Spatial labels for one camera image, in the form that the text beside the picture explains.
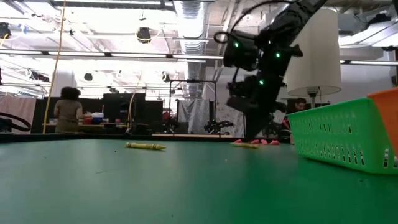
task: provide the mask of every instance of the yellow crayon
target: yellow crayon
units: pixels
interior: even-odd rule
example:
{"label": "yellow crayon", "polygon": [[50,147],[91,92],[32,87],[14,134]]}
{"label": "yellow crayon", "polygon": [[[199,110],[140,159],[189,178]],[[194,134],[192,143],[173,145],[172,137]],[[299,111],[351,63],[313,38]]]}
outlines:
{"label": "yellow crayon", "polygon": [[246,147],[250,149],[258,149],[259,147],[258,144],[250,144],[250,143],[232,143],[232,145],[235,147]]}
{"label": "yellow crayon", "polygon": [[162,150],[166,148],[166,146],[162,146],[159,144],[139,144],[133,142],[127,142],[126,147],[136,148],[136,149],[153,149],[153,150]]}

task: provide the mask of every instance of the orange plastic basket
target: orange plastic basket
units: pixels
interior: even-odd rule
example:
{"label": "orange plastic basket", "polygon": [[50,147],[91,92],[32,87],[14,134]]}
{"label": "orange plastic basket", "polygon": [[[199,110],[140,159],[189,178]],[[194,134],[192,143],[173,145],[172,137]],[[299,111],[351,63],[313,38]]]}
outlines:
{"label": "orange plastic basket", "polygon": [[388,138],[398,157],[398,87],[371,93],[368,98],[373,99],[379,109]]}

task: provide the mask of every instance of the curly hair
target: curly hair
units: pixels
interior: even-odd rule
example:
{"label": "curly hair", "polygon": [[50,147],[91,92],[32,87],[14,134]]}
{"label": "curly hair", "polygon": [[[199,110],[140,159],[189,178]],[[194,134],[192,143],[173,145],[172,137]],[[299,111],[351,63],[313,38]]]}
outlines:
{"label": "curly hair", "polygon": [[61,89],[61,99],[77,101],[80,96],[80,90],[72,87],[63,87]]}

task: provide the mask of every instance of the woman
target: woman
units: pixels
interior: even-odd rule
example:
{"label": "woman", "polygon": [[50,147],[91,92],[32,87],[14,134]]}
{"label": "woman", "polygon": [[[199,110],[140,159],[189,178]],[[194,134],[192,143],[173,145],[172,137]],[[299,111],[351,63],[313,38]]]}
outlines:
{"label": "woman", "polygon": [[56,133],[78,131],[78,119],[85,117],[81,103],[77,101],[79,96],[80,90],[76,88],[62,88],[61,99],[57,101],[54,108],[54,116],[58,118]]}

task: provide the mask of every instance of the ceiling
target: ceiling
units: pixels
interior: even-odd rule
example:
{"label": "ceiling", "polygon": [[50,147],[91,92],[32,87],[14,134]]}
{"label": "ceiling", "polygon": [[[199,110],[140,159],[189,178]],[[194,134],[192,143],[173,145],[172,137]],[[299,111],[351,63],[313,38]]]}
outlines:
{"label": "ceiling", "polygon": [[[178,17],[171,2],[162,1],[68,1],[62,35],[62,50],[74,52],[139,52],[181,54],[183,38],[179,32]],[[260,0],[215,0],[206,1],[205,33],[197,41],[205,42],[204,54],[222,54],[222,48],[213,40],[215,32],[227,29],[247,9]],[[325,5],[338,11],[352,13],[390,5],[390,1],[339,1],[331,0]],[[0,49],[57,51],[61,30],[63,1],[0,0],[0,22],[10,23],[11,36]],[[246,16],[237,29],[257,34],[258,25],[264,16],[281,5],[264,6]],[[152,36],[149,44],[137,39],[140,27],[149,27]],[[198,61],[207,66],[212,63]],[[31,79],[31,71],[52,78],[55,66],[53,58],[10,57],[0,55],[3,83],[42,84],[42,87],[7,87],[2,90],[25,92],[32,95],[46,95],[48,83]],[[162,80],[164,74],[171,79],[186,79],[187,62],[132,61],[132,60],[60,60],[60,66],[74,70],[78,86],[87,97],[100,97],[109,93],[107,86],[119,86],[120,92],[132,92],[138,87],[151,89],[148,95],[153,99],[169,94],[169,84]],[[84,79],[91,73],[93,81]],[[188,97],[186,83],[174,83],[180,87],[174,98]]]}

